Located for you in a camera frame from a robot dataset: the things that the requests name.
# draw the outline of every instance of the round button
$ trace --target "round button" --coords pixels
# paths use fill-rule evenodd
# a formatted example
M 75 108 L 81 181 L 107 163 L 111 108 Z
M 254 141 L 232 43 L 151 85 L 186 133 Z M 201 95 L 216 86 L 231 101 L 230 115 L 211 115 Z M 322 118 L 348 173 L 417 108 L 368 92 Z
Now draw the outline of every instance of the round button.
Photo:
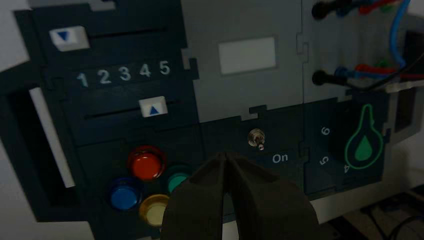
M 138 147 L 128 158 L 131 173 L 142 181 L 153 181 L 165 169 L 164 155 L 152 146 Z
M 178 185 L 188 179 L 190 176 L 184 172 L 178 172 L 170 176 L 168 179 L 168 191 L 172 193 Z
M 162 226 L 165 209 L 168 205 L 169 197 L 163 194 L 152 195 L 141 203 L 139 215 L 150 226 Z
M 112 208 L 128 211 L 140 203 L 142 190 L 143 185 L 135 177 L 117 178 L 110 185 L 107 200 Z
M 110 204 L 117 210 L 127 211 L 139 202 L 136 191 L 129 186 L 121 186 L 110 193 Z

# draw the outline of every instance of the green drop symbol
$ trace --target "green drop symbol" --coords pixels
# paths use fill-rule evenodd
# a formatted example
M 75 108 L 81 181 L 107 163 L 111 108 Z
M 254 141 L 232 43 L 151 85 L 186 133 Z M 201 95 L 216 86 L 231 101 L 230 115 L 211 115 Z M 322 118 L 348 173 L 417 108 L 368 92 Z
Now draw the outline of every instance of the green drop symbol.
M 355 159 L 358 161 L 365 161 L 371 158 L 373 155 L 373 148 L 371 147 L 371 143 L 368 140 L 368 137 L 363 136 L 362 140 L 359 143 L 355 151 Z

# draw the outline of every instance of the gray panel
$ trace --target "gray panel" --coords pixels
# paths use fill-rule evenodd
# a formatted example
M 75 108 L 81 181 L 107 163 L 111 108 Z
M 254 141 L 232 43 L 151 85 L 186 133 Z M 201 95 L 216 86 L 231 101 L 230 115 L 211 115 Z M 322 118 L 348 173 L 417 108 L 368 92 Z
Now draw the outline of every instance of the gray panel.
M 182 0 L 189 54 L 197 58 L 200 79 L 194 90 L 200 122 L 241 116 L 256 118 L 249 108 L 277 109 L 303 101 L 301 0 Z M 277 67 L 222 75 L 220 43 L 275 37 Z
M 389 51 L 390 26 L 396 11 L 382 13 L 379 10 L 367 16 L 353 10 L 339 18 L 332 13 L 316 21 L 311 14 L 317 0 L 303 0 L 303 40 L 309 46 L 308 63 L 304 65 L 304 102 L 311 103 L 345 95 L 347 88 L 312 83 L 316 70 L 333 74 L 337 67 L 354 69 L 358 64 L 375 65 L 381 60 L 392 61 Z M 405 30 L 399 31 L 398 45 L 404 44 Z M 367 86 L 373 80 L 351 80 L 359 86 Z

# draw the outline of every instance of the number 5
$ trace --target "number 5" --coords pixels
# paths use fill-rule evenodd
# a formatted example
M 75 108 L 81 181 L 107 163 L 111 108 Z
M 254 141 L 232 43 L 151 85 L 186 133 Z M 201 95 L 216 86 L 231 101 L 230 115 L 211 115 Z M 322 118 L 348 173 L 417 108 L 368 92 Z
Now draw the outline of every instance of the number 5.
M 171 68 L 167 64 L 169 64 L 168 61 L 160 61 L 159 63 L 160 73 L 163 75 L 168 75 L 171 72 Z

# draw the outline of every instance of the white strip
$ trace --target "white strip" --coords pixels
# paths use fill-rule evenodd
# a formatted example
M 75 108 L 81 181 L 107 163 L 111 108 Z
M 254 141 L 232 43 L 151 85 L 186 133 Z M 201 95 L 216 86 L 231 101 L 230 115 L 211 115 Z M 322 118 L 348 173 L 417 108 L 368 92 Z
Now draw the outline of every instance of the white strip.
M 68 161 L 65 157 L 64 151 L 59 141 L 58 133 L 56 132 L 55 125 L 52 121 L 46 100 L 44 99 L 41 88 L 37 87 L 29 90 L 32 102 L 34 103 L 35 110 L 37 111 L 40 119 L 42 129 L 47 137 L 48 145 L 53 153 L 54 160 L 56 161 L 57 168 L 59 169 L 60 176 L 66 188 L 75 186 L 74 178 L 68 166 Z
M 221 43 L 219 60 L 222 74 L 235 74 L 274 68 L 276 40 L 273 37 Z

